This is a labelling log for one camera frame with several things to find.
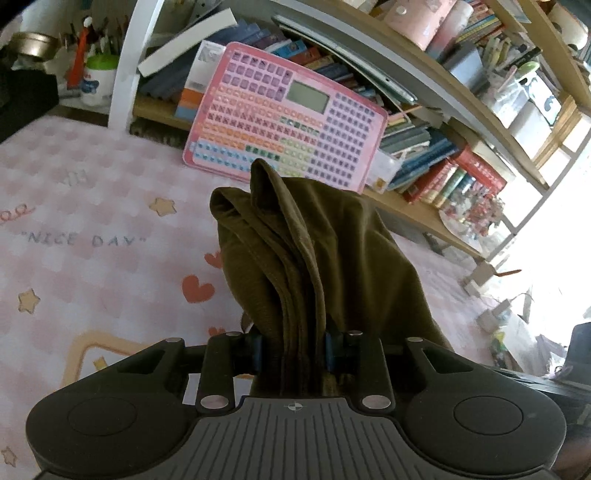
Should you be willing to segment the dark olive green skirt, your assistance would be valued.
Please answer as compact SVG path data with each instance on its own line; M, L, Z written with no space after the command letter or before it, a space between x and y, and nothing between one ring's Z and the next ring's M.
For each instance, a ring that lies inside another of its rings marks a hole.
M218 188L209 207L242 326L273 346L257 391L321 393L327 334L360 331L389 350L410 337L447 345L415 267L362 196L256 160L249 189Z

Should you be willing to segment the red boxed book set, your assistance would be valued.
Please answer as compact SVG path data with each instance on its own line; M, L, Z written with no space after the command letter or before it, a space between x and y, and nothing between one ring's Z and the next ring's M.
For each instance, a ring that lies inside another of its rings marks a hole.
M481 155L469 147L431 166L402 193L412 204L417 201L442 209L453 197L462 197L471 189L495 196L507 180Z

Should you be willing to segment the pink keyboard learning tablet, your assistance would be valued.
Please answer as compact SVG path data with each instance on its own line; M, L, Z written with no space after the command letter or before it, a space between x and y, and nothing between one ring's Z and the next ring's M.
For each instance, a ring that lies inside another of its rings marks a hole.
M367 98L290 60L225 48L185 144L185 165L247 181L257 159L283 177L362 192L388 123Z

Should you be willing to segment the orange and white box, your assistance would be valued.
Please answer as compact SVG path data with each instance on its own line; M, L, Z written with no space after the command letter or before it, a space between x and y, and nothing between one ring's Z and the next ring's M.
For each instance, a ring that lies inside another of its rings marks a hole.
M207 40L200 43L175 110L176 118L194 120L224 51L224 45Z

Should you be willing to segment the white cup with green lid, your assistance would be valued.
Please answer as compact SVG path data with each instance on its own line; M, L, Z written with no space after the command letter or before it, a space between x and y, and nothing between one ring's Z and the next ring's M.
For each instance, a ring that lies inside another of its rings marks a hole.
M110 103L119 63L119 57L100 54L89 57L80 84L81 102L91 107Z

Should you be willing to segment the red bottle figurine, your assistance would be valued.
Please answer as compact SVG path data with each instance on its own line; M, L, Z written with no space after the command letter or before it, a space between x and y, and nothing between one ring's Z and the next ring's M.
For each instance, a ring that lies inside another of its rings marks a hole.
M67 89L77 89L82 81L85 63L85 52L87 45L87 37L93 20L91 16L86 16L82 22L82 30L79 35L79 42L76 50L73 65L69 71L67 78Z

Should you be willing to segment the white slanted book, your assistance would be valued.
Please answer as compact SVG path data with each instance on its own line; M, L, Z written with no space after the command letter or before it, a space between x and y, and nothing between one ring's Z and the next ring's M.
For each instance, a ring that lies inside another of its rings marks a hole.
M238 25L238 22L229 8L201 19L144 59L138 64L137 70L142 77L151 76L199 44L202 40L218 31L236 25Z

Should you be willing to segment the pink cylindrical container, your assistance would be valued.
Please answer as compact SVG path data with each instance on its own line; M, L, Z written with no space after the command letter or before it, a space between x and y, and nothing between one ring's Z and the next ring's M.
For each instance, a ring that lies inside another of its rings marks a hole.
M384 23L425 51L455 4L456 0L398 0Z

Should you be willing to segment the metal bowl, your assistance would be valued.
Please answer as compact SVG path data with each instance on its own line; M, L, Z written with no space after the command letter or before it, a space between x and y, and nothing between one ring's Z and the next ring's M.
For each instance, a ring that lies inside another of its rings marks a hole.
M8 48L20 55L49 61L60 48L60 41L53 36L37 32L17 32L11 37Z

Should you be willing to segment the white shelf post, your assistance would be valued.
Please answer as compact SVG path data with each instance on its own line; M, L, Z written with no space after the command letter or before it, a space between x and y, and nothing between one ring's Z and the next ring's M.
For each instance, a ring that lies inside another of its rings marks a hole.
M123 42L110 103L107 127L113 131L125 133L131 123L140 79L137 67L145 56L163 4L163 0L139 0L135 4Z

